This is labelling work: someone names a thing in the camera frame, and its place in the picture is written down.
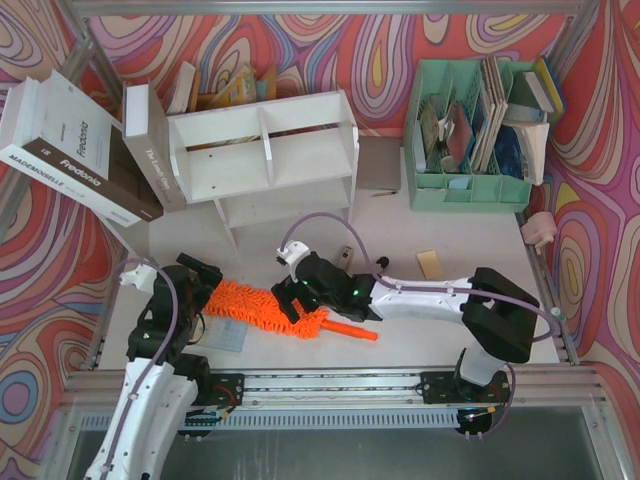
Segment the orange microfiber duster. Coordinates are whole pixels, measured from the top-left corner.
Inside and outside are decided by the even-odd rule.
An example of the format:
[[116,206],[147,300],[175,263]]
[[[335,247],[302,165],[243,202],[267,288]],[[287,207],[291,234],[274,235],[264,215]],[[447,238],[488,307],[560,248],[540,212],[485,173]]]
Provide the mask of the orange microfiber duster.
[[298,300],[294,300],[292,306],[293,312],[299,315],[296,323],[291,323],[280,310],[271,291],[223,280],[203,311],[211,317],[228,317],[263,331],[303,340],[315,339],[323,330],[360,340],[378,340],[376,332],[330,320],[329,312],[323,307],[306,312]]

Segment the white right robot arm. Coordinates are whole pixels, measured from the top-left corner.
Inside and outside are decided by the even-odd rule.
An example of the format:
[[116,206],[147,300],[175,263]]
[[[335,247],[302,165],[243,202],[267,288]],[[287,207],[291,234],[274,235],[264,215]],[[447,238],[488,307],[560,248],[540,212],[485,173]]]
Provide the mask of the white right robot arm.
[[416,318],[459,324],[473,337],[456,365],[459,380],[487,386],[508,364],[530,360],[538,301],[488,267],[444,282],[407,281],[371,273],[350,275],[301,242],[277,252],[288,276],[271,291],[288,322],[327,308],[354,322]]

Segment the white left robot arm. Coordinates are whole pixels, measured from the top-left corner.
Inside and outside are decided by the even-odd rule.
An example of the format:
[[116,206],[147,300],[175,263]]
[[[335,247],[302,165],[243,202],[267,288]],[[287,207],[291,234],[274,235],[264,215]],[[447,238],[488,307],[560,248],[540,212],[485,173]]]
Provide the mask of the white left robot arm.
[[207,359],[184,350],[223,275],[186,254],[167,267],[128,259],[116,273],[121,286],[150,298],[129,335],[117,405],[84,476],[157,479],[187,410],[212,385]]

